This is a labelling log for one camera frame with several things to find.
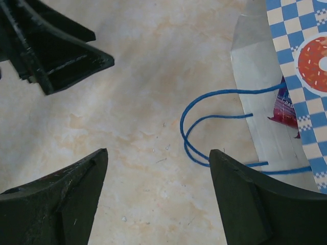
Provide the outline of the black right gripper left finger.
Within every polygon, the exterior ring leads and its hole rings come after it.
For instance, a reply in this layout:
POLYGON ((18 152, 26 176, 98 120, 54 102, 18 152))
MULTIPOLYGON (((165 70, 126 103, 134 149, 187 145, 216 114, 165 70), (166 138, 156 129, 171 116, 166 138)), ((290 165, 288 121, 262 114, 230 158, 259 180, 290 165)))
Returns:
POLYGON ((108 166, 99 149, 1 193, 1 244, 88 244, 108 166))

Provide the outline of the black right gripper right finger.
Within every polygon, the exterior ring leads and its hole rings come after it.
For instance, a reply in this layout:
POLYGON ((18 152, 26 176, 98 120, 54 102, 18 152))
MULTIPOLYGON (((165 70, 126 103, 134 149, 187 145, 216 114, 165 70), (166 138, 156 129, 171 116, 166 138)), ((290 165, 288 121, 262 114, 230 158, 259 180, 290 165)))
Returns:
POLYGON ((326 244, 326 195, 209 154, 227 244, 326 244))

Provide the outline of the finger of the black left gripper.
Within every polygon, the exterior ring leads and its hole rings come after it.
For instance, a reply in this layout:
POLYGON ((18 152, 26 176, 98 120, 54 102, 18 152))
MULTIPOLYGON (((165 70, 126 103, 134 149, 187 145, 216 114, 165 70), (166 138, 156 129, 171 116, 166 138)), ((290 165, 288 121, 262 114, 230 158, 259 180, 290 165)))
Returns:
POLYGON ((95 33, 41 1, 18 1, 17 16, 30 71, 46 95, 66 90, 114 66, 91 45, 95 33))
POLYGON ((41 1, 1 1, 1 60, 37 84, 77 84, 96 73, 93 31, 41 1))

